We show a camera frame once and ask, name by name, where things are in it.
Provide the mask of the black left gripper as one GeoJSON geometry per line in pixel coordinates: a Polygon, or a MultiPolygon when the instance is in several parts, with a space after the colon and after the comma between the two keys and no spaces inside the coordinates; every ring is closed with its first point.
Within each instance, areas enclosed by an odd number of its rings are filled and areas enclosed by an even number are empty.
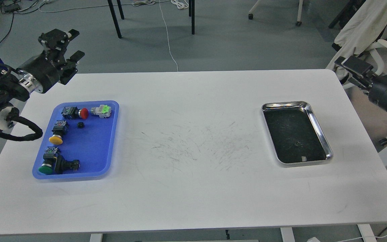
{"type": "Polygon", "coordinates": [[[38,41],[43,52],[17,68],[19,84],[29,93],[45,93],[58,82],[66,85],[77,73],[77,63],[85,55],[78,50],[70,58],[64,57],[69,43],[78,35],[75,29],[68,32],[53,29],[42,33],[38,41]]]}

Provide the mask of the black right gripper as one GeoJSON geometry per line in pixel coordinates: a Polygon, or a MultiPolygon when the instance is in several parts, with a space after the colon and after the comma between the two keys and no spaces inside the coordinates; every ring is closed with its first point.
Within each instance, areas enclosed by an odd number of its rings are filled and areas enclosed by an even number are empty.
{"type": "Polygon", "coordinates": [[[354,79],[353,84],[367,94],[370,102],[387,112],[387,75],[375,74],[371,64],[354,56],[340,56],[335,60],[335,64],[349,72],[354,79]]]}

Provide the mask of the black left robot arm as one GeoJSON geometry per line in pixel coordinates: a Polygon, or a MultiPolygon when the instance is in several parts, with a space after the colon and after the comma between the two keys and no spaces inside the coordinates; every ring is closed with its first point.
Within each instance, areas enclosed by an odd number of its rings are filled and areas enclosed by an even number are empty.
{"type": "Polygon", "coordinates": [[[32,92],[45,93],[56,83],[67,84],[77,73],[77,63],[84,52],[77,51],[65,59],[67,46],[79,35],[75,29],[64,32],[53,29],[42,33],[38,42],[41,54],[31,57],[18,68],[6,65],[0,58],[0,138],[12,141],[32,141],[43,131],[32,121],[21,117],[12,99],[27,101],[32,92]]]}

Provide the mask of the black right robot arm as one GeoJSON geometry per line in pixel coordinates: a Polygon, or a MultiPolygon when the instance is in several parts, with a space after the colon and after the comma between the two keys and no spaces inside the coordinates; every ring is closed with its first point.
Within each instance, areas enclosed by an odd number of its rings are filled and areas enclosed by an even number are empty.
{"type": "Polygon", "coordinates": [[[350,82],[359,87],[370,102],[387,112],[387,75],[375,74],[371,64],[354,56],[338,57],[334,63],[349,72],[350,82]]]}

